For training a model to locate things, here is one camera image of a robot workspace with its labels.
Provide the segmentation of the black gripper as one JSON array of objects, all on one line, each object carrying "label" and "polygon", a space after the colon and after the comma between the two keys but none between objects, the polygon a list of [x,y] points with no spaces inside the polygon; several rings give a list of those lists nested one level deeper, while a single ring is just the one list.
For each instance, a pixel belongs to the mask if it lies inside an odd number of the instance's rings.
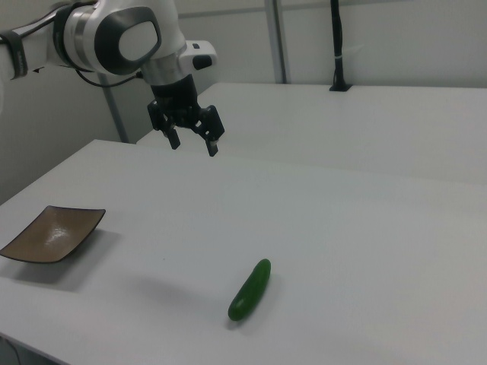
[{"label": "black gripper", "polygon": [[192,75],[167,85],[151,85],[154,100],[147,108],[152,127],[161,132],[173,150],[180,146],[175,125],[192,129],[202,137],[210,157],[218,153],[224,126],[215,106],[201,108]]}]

